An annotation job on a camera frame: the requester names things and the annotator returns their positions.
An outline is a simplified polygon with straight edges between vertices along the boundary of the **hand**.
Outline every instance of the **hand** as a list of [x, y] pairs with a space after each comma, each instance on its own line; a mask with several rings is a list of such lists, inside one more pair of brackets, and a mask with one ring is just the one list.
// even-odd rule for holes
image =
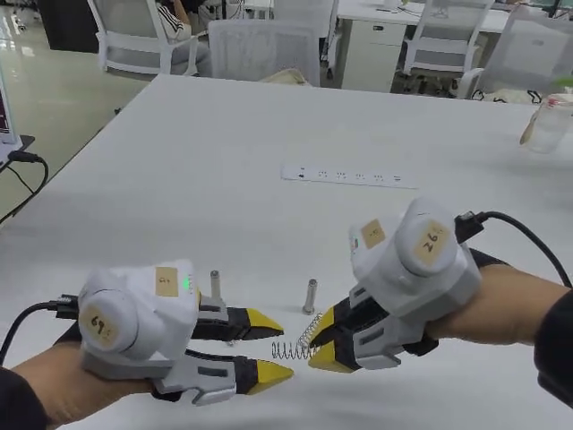
[[49, 429], [79, 421], [130, 394], [151, 392], [148, 381], [106, 381], [80, 367], [80, 344], [61, 343], [16, 366], [41, 401]]
[[505, 265], [481, 270], [482, 285], [458, 312], [431, 322], [435, 339], [531, 345], [544, 316], [569, 289]]

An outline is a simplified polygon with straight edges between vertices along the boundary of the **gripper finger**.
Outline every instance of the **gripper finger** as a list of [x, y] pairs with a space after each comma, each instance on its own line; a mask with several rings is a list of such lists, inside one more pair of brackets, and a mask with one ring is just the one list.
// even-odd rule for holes
[[284, 382], [292, 369], [243, 356], [217, 356], [187, 349], [163, 380], [156, 383], [154, 397], [179, 401], [192, 394], [196, 406], [228, 400], [235, 394], [253, 395]]
[[308, 366], [342, 374], [351, 374], [360, 369], [361, 366], [356, 363], [352, 333], [337, 332], [333, 340], [322, 345], [314, 354]]
[[226, 307], [222, 300], [201, 296], [192, 339], [255, 340], [284, 334], [283, 328], [256, 309]]
[[373, 298], [368, 297], [351, 307], [347, 297], [324, 313], [311, 336], [310, 346], [319, 347], [333, 341], [344, 331], [357, 332], [388, 316]]

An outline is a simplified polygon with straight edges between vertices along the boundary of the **sleeve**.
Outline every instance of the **sleeve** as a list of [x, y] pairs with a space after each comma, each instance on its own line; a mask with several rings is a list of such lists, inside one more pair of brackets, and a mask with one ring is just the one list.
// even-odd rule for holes
[[573, 408], [573, 291], [543, 319], [535, 339], [535, 365], [539, 384]]
[[169, 9], [158, 4], [159, 19], [167, 39], [170, 42], [181, 42], [191, 38], [191, 25], [179, 21]]
[[44, 408], [26, 380], [0, 367], [0, 428], [46, 430], [48, 424]]

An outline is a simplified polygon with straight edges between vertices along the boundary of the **plastic bottle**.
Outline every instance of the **plastic bottle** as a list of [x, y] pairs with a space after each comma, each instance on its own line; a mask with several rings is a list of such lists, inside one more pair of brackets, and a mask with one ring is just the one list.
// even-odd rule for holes
[[573, 95], [548, 96], [531, 117], [520, 144], [542, 154], [555, 151], [571, 125], [572, 115]]

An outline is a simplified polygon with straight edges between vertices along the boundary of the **metal spring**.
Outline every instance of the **metal spring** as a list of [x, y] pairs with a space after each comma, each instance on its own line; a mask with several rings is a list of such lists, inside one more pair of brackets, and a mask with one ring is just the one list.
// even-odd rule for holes
[[304, 330], [303, 334], [296, 344], [292, 342], [272, 342], [272, 357], [280, 358], [282, 360], [308, 360], [314, 357], [318, 348], [310, 348], [308, 346], [314, 329], [319, 324], [322, 314], [317, 314], [309, 326]]
[[301, 334], [301, 337], [298, 338], [298, 341], [296, 342], [298, 345], [300, 345], [302, 347], [308, 347], [308, 344], [311, 342], [311, 336], [314, 333], [314, 331], [316, 330], [316, 328], [319, 326], [319, 322], [321, 321], [321, 318], [322, 318], [322, 314], [320, 314], [320, 313], [316, 314], [316, 316], [311, 321], [309, 326], [306, 328], [306, 330], [304, 330], [303, 334]]

